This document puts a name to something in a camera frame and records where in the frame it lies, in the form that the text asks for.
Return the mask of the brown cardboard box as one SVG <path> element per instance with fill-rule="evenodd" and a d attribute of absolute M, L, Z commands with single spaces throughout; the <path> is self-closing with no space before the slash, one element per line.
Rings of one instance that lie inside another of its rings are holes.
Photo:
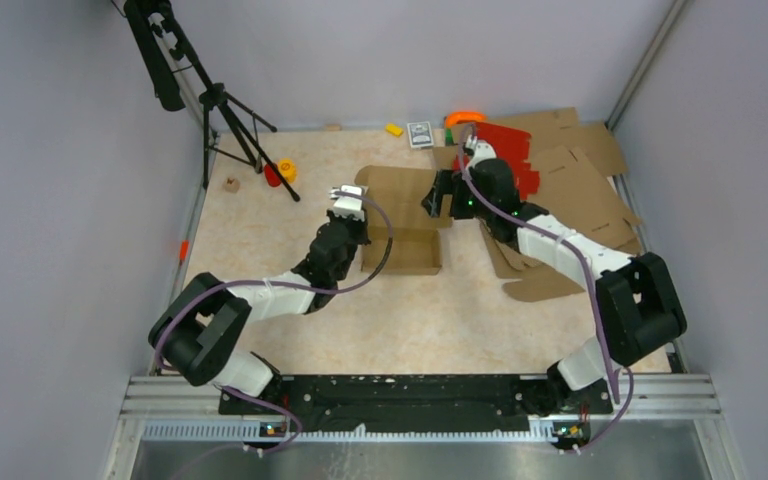
<path fill-rule="evenodd" d="M 371 273 L 379 266 L 390 246 L 382 275 L 433 276 L 442 269 L 440 231 L 452 220 L 431 217 L 422 206 L 436 177 L 431 169 L 367 165 L 359 170 L 355 183 L 365 186 L 365 196 L 381 207 L 368 206 L 368 237 L 362 248 L 361 270 Z"/>

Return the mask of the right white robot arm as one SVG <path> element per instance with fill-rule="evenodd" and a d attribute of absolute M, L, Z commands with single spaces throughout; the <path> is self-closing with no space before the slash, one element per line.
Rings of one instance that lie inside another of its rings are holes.
<path fill-rule="evenodd" d="M 546 397 L 554 409 L 574 411 L 586 400 L 587 387 L 599 380 L 615 389 L 620 368 L 686 332 L 687 320 L 662 257 L 652 252 L 633 256 L 599 244 L 545 208 L 522 200 L 504 160 L 437 171 L 421 205 L 436 218 L 446 197 L 451 199 L 451 218 L 480 220 L 496 241 L 587 292 L 595 334 L 549 368 Z"/>

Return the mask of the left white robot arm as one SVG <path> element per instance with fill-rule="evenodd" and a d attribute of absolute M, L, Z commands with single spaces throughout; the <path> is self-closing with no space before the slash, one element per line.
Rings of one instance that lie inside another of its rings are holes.
<path fill-rule="evenodd" d="M 369 242 L 365 221 L 330 215 L 307 255 L 281 275 L 228 286 L 209 272 L 198 274 L 152 327 L 148 342 L 190 385 L 237 390 L 252 410 L 268 413 L 280 401 L 279 371 L 237 348 L 243 328 L 324 308 L 340 292 L 358 247 Z"/>

